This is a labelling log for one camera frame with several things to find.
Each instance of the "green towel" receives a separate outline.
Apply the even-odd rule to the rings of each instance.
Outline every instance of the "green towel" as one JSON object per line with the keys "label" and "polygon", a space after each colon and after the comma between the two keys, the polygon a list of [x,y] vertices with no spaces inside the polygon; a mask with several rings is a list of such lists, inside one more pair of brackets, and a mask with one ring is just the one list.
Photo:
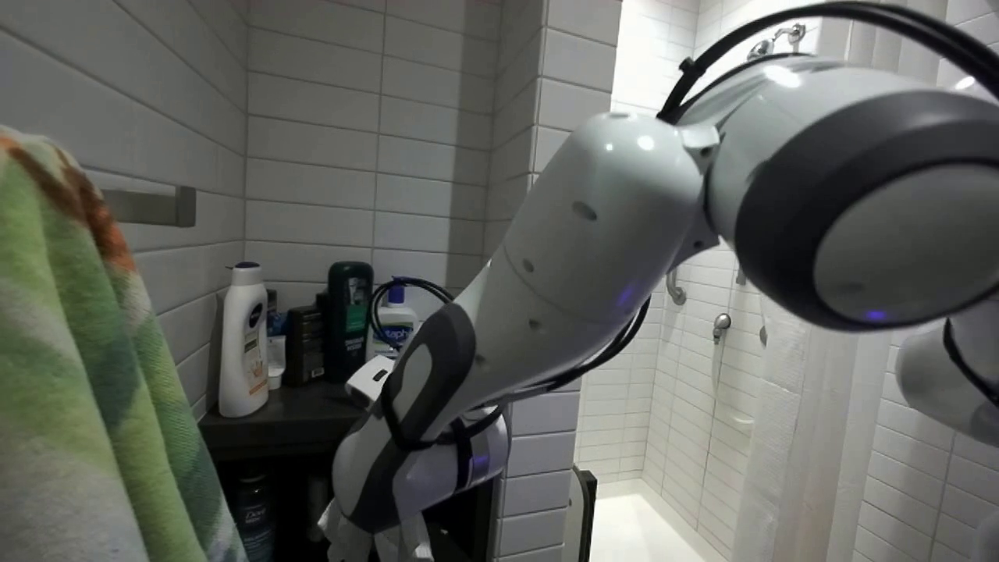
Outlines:
{"label": "green towel", "polygon": [[118,224],[79,161],[8,127],[0,557],[247,557]]}

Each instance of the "bottle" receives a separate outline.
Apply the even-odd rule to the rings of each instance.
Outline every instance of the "bottle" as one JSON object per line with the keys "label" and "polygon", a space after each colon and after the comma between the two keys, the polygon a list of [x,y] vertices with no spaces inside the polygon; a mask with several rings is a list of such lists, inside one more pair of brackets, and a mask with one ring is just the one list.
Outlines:
{"label": "bottle", "polygon": [[230,271],[223,316],[223,375],[219,375],[219,414],[243,419],[268,403],[268,291],[262,287],[259,266],[241,261]]}
{"label": "bottle", "polygon": [[241,531],[250,562],[276,557],[276,515],[271,515],[271,486],[267,470],[241,474],[227,491],[230,519]]}
{"label": "bottle", "polygon": [[285,324],[286,324],[286,316],[277,310],[277,291],[268,291],[268,387],[271,389],[281,389],[281,378],[286,369]]}
{"label": "bottle", "polygon": [[420,316],[407,304],[407,287],[392,285],[383,297],[383,302],[379,304],[379,322],[387,334],[387,341],[382,341],[371,326],[367,334],[367,359],[371,355],[391,355],[397,359],[399,350],[408,343],[408,336],[420,326]]}
{"label": "bottle", "polygon": [[281,383],[303,387],[324,375],[323,317],[324,316],[318,304],[303,304],[286,313],[286,350],[285,350],[286,369]]}
{"label": "bottle", "polygon": [[367,359],[371,266],[334,261],[327,271],[324,375],[343,383]]}

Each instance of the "black cabinet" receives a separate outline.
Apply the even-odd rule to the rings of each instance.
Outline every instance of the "black cabinet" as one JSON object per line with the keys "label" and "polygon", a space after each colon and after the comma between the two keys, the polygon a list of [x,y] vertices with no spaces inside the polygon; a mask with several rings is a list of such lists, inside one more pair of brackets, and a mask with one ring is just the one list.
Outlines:
{"label": "black cabinet", "polygon": [[[281,387],[268,406],[247,419],[199,420],[211,449],[219,477],[235,511],[254,481],[267,486],[276,562],[324,562],[327,542],[315,526],[318,510],[334,496],[331,463],[338,443],[361,414],[340,383],[315,381],[306,387]],[[435,510],[427,526],[438,562],[488,562],[493,548],[499,485],[482,485]]]}
{"label": "black cabinet", "polygon": [[199,430],[237,521],[247,510],[259,511],[247,506],[255,503],[247,486],[267,496],[276,562],[324,562],[327,542],[315,519],[334,496],[331,463],[355,419],[359,408],[334,383],[285,387],[247,419],[203,419]]}

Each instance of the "white bottle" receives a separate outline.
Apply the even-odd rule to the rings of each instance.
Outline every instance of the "white bottle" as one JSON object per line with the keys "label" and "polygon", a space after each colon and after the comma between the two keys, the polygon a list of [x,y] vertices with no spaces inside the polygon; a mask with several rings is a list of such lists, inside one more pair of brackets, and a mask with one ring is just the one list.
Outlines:
{"label": "white bottle", "polygon": [[241,261],[230,271],[223,313],[219,414],[243,419],[268,403],[268,291],[259,266]]}
{"label": "white bottle", "polygon": [[[407,304],[407,291],[397,285],[387,291],[387,302],[379,304],[382,326],[404,350],[420,326],[420,316]],[[367,359],[391,355],[397,359],[397,347],[379,341],[376,326],[367,330]]]}

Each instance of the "bathroom wall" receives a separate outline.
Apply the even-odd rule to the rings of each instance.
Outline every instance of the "bathroom wall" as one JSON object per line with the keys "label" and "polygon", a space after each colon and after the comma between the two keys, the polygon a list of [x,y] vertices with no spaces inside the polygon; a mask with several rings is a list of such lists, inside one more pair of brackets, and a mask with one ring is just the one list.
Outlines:
{"label": "bathroom wall", "polygon": [[[687,302],[667,302],[660,353],[643,485],[711,551],[732,556],[763,403],[763,297],[736,285],[728,247],[685,261]],[[732,330],[714,341],[714,317]]]}
{"label": "bathroom wall", "polygon": [[243,256],[243,0],[5,0],[0,120],[106,187],[198,187],[198,229],[127,229],[190,406],[206,413],[224,266]]}
{"label": "bathroom wall", "polygon": [[[692,51],[692,0],[625,0],[611,76],[611,109],[652,116],[678,65]],[[643,477],[652,413],[657,359],[665,343],[667,297],[660,287],[638,341],[582,383],[574,463],[600,485]]]}
{"label": "bathroom wall", "polygon": [[[504,0],[488,247],[570,127],[610,109],[618,0]],[[512,406],[498,557],[562,562],[577,387]]]}
{"label": "bathroom wall", "polygon": [[281,304],[338,259],[465,287],[482,267],[499,2],[254,0],[247,256]]}

